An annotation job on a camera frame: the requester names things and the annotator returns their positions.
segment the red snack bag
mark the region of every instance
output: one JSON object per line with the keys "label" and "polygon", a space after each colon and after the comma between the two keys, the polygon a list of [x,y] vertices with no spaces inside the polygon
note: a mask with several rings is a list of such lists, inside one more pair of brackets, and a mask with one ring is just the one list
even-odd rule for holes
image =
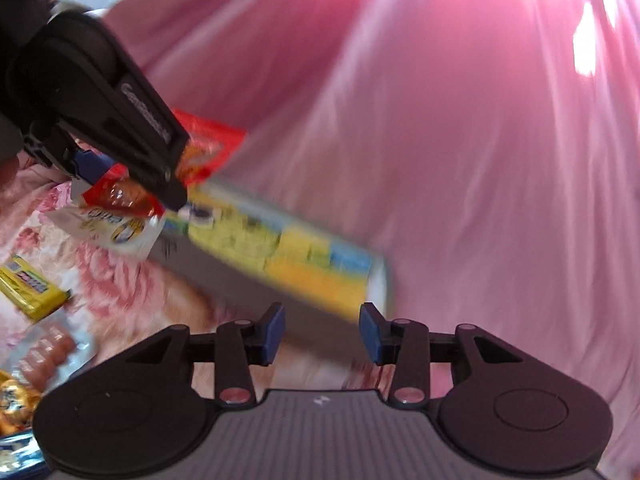
{"label": "red snack bag", "polygon": [[[175,169],[185,186],[207,180],[229,159],[244,139],[244,131],[215,121],[172,110],[191,137]],[[156,216],[164,212],[160,201],[129,177],[129,171],[115,164],[82,195],[89,206],[117,210],[135,216]]]}

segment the floral bedsheet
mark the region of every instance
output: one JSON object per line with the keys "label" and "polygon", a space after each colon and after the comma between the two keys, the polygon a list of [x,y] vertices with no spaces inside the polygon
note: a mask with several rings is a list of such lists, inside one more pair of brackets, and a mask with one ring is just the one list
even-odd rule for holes
{"label": "floral bedsheet", "polygon": [[[139,262],[75,240],[45,213],[70,201],[70,182],[20,155],[16,179],[0,192],[0,256],[17,253],[58,286],[72,290],[64,309],[91,332],[101,362],[156,331],[185,323],[193,333],[212,332],[241,317],[241,308],[211,298],[153,262]],[[28,328],[28,320],[0,296],[0,362]],[[212,396],[213,365],[199,364],[193,386]],[[274,365],[252,367],[256,391],[265,388],[384,389],[392,371],[372,365],[334,364],[286,341]]]}

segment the plastic wrapper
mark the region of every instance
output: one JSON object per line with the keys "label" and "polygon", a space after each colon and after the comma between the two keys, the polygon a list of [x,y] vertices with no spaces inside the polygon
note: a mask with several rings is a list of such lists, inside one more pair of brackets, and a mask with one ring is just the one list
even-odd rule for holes
{"label": "plastic wrapper", "polygon": [[77,205],[48,212],[47,216],[75,238],[139,260],[146,259],[164,225],[161,216],[140,217]]}
{"label": "plastic wrapper", "polygon": [[0,436],[28,430],[40,393],[0,370]]}
{"label": "plastic wrapper", "polygon": [[48,471],[31,430],[0,438],[0,480],[31,479]]}
{"label": "plastic wrapper", "polygon": [[0,267],[0,290],[34,322],[51,314],[70,295],[69,291],[61,290],[36,272],[17,254]]}
{"label": "plastic wrapper", "polygon": [[[190,135],[175,176],[185,186],[209,178],[222,166],[244,139],[244,132],[224,124],[204,120],[174,110],[176,118]],[[115,164],[82,198],[86,205],[136,216],[158,216],[164,212],[160,201],[129,177],[121,164]]]}
{"label": "plastic wrapper", "polygon": [[21,384],[46,394],[95,356],[94,337],[58,310],[34,324],[0,367]]}

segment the logo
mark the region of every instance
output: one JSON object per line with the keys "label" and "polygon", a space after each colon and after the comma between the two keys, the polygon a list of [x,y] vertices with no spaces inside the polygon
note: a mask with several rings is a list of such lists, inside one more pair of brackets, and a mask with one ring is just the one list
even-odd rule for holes
{"label": "logo", "polygon": [[105,220],[110,224],[117,224],[119,222],[122,222],[123,220],[122,216],[114,215],[112,213],[109,213],[108,211],[105,211],[104,209],[98,209],[98,208],[91,209],[91,211],[87,213],[87,216],[89,218]]}
{"label": "logo", "polygon": [[145,223],[139,218],[134,218],[118,227],[111,235],[111,241],[115,244],[125,244],[137,237],[144,229]]}
{"label": "logo", "polygon": [[120,86],[120,90],[122,90],[122,93],[127,97],[129,102],[136,107],[136,110],[140,112],[140,115],[142,115],[146,119],[146,122],[149,123],[151,127],[156,131],[156,133],[160,137],[162,137],[164,142],[168,144],[171,140],[171,135],[162,127],[162,124],[160,124],[158,120],[153,117],[152,113],[149,111],[149,108],[146,107],[146,105],[140,100],[140,98],[134,94],[133,87],[129,83],[123,83]]}
{"label": "logo", "polygon": [[43,294],[49,289],[47,284],[43,282],[34,272],[29,272],[28,270],[20,270],[19,272],[16,272],[15,275],[18,276],[18,278],[20,278],[25,285],[31,287],[38,294]]}
{"label": "logo", "polygon": [[326,404],[328,404],[329,402],[331,402],[331,399],[329,397],[327,397],[326,395],[322,395],[322,396],[316,397],[314,399],[314,404],[317,404],[321,408],[323,406],[325,406]]}

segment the blue package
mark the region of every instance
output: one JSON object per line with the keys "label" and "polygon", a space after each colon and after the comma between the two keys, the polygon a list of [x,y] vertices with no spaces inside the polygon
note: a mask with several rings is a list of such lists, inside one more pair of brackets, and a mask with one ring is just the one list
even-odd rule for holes
{"label": "blue package", "polygon": [[0,439],[0,480],[34,480],[48,472],[31,430]]}

